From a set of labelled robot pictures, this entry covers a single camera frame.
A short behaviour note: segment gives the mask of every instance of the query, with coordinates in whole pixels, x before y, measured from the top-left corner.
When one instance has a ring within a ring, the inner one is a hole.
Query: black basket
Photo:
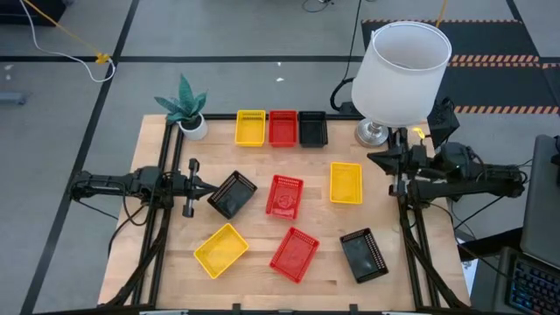
[[[221,184],[218,191],[208,198],[208,203],[221,215],[231,219],[253,197],[255,191],[255,184],[238,171],[234,171]]]
[[[389,273],[369,228],[344,235],[340,242],[358,284]]]
[[[299,120],[299,143],[304,148],[322,148],[329,143],[326,134],[326,114],[323,111],[301,111]]]

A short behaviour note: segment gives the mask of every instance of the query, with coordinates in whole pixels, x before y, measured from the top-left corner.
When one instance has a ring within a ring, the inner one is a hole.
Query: small plastic crate
[[[266,130],[264,110],[239,110],[235,125],[235,144],[240,146],[263,146]]]
[[[389,273],[369,228],[344,235],[340,242],[358,284]]]
[[[269,142],[273,147],[292,147],[298,141],[298,112],[271,110],[269,113]]]
[[[331,163],[331,202],[355,204],[362,202],[361,165]]]
[[[299,144],[304,148],[322,148],[329,143],[324,111],[301,111],[299,119]]]
[[[208,275],[215,279],[247,249],[249,249],[247,242],[228,223],[197,248],[194,251],[194,257]]]
[[[255,184],[251,183],[241,173],[234,171],[220,185],[218,191],[208,198],[208,203],[221,215],[231,219],[253,197],[256,188]]]
[[[297,219],[303,190],[303,180],[274,175],[270,186],[269,201],[266,204],[266,214],[289,220]]]
[[[295,227],[290,227],[272,258],[270,267],[299,284],[318,246],[319,241]]]

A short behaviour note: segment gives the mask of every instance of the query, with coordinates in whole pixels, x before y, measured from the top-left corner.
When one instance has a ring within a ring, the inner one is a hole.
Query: yellow plastic basket
[[[266,130],[264,110],[239,110],[235,125],[235,144],[240,146],[263,146]]]
[[[331,202],[355,204],[362,202],[361,165],[331,163]]]
[[[221,227],[194,251],[194,257],[212,279],[217,278],[249,249],[231,224]]]

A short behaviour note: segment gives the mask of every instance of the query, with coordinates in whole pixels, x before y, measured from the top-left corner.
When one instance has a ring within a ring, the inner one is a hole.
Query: red plastic basket
[[[266,214],[295,220],[298,217],[299,201],[303,190],[303,180],[274,175],[270,186],[269,201],[266,204]]]
[[[318,246],[319,241],[295,227],[290,227],[270,261],[270,267],[299,284]]]
[[[291,147],[298,141],[298,112],[270,111],[269,142],[273,147]]]

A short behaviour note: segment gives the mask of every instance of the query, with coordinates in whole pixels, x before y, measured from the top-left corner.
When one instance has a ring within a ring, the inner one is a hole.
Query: lamp shade
[[[449,39],[428,24],[396,22],[373,31],[353,80],[354,106],[383,126],[420,123],[431,112],[451,55]]]

